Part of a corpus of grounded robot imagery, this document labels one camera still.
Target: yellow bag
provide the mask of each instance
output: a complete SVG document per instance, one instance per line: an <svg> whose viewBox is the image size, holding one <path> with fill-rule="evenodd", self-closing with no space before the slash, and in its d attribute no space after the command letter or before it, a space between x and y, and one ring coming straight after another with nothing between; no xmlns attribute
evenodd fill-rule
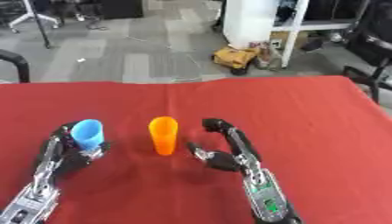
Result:
<svg viewBox="0 0 392 224"><path fill-rule="evenodd" d="M213 62L235 69L245 68L248 63L260 53L260 47L237 50L225 46L213 54Z"/></svg>

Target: white cabinet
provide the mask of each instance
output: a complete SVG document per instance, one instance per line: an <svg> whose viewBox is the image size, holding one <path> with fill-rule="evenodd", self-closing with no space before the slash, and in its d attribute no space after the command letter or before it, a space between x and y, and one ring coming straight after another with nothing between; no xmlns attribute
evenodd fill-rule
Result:
<svg viewBox="0 0 392 224"><path fill-rule="evenodd" d="M227 0L223 33L235 48L268 41L279 0Z"/></svg>

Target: robotic hand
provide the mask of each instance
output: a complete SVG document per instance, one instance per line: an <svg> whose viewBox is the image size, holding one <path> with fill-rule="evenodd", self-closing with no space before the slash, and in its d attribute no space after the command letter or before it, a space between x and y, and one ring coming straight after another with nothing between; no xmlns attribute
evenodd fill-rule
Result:
<svg viewBox="0 0 392 224"><path fill-rule="evenodd" d="M32 182L0 214L0 224L43 224L58 205L60 189L55 179L89 165L109 149L102 143L94 150L81 150L70 135L77 122L62 125L45 141L37 160Z"/></svg>
<svg viewBox="0 0 392 224"><path fill-rule="evenodd" d="M204 119L208 132L219 132L227 140L233 154L219 150L204 150L195 143L188 143L191 153L214 169L241 172L243 187L252 207L257 224L302 224L287 201L274 175L262 168L261 157L253 149L244 133L221 119Z"/></svg>

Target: red tablecloth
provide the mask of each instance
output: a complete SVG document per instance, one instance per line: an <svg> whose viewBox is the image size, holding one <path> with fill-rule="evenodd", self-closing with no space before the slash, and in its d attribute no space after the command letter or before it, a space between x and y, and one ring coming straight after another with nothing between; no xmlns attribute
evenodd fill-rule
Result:
<svg viewBox="0 0 392 224"><path fill-rule="evenodd" d="M30 181L41 141L62 123L100 119L113 141L62 182L49 223L253 223L240 175L204 168L184 147L191 138L227 148L202 130L204 117L245 131L306 223L392 223L392 124L345 78L2 85L0 99L0 207ZM152 148L155 116L178 119L171 157Z"/></svg>

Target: gray carpet floor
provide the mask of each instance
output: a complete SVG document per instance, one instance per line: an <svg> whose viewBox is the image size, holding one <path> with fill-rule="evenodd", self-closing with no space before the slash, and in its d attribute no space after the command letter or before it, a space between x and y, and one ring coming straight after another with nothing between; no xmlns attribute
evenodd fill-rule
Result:
<svg viewBox="0 0 392 224"><path fill-rule="evenodd" d="M220 4L207 0L144 0L145 17L102 21L106 31L90 31L87 22L68 19L53 30L46 24L53 48L43 41L33 21L14 34L0 29L0 48L20 53L31 66L33 82L119 81L171 83L234 78L210 60L226 45L210 29ZM372 71L338 45L312 53L294 52L290 66L279 72L251 68L246 77L339 74L344 65ZM0 80L17 81L15 68L0 62ZM392 108L392 94L382 92L381 104Z"/></svg>

